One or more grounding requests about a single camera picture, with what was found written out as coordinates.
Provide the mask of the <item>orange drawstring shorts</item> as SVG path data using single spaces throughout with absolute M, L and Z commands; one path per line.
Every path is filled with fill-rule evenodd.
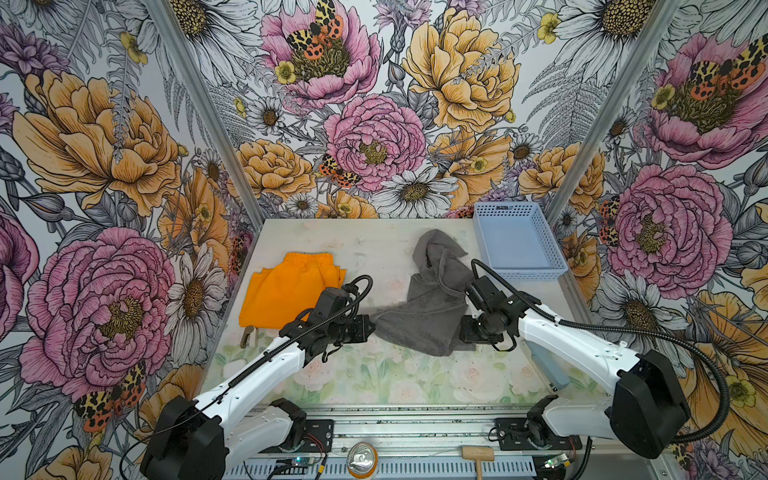
M 332 254 L 288 253 L 274 268 L 250 279 L 239 314 L 239 325 L 280 330 L 305 309 L 312 308 L 327 288 L 340 288 L 346 270 Z

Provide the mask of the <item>grey garment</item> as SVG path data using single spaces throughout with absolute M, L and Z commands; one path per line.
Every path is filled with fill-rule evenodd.
M 466 255 L 441 230 L 422 235 L 413 252 L 417 272 L 410 278 L 407 299 L 374 315 L 375 334 L 435 357 L 473 351 L 473 344 L 460 339 L 460 323 L 467 311 L 465 290 L 473 281 L 471 269 L 462 262 Z

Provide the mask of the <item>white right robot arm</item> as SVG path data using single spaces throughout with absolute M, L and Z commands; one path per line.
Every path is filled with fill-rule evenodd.
M 462 318 L 463 342 L 494 345 L 504 335 L 522 340 L 588 374 L 607 395 L 593 404 L 559 394 L 540 400 L 526 415 L 532 444 L 545 446 L 554 437 L 596 437 L 618 440 L 635 454 L 655 459 L 689 420 L 674 368 L 660 352 L 639 353 L 593 334 L 586 324 L 569 326 L 536 297 L 507 295 L 486 276 L 471 282 L 465 293 L 479 314 Z

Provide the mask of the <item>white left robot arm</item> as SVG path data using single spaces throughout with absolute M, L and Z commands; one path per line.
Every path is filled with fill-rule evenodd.
M 141 474 L 148 479 L 220 479 L 266 449 L 294 448 L 306 415 L 287 400 L 252 410 L 280 383 L 314 359 L 326 360 L 346 344 L 364 343 L 375 327 L 360 313 L 370 292 L 355 283 L 324 289 L 254 360 L 192 400 L 177 396 L 162 409 L 148 438 Z

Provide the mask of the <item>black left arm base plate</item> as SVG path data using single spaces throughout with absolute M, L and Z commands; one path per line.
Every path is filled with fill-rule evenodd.
M 287 438 L 263 453 L 329 453 L 332 449 L 335 422 L 331 419 L 309 419 L 296 422 Z

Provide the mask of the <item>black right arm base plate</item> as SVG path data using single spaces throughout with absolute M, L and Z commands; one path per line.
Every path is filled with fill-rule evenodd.
M 540 420 L 523 417 L 496 418 L 487 439 L 498 444 L 502 451 L 512 450 L 568 450 L 583 448 L 578 436 L 561 437 Z

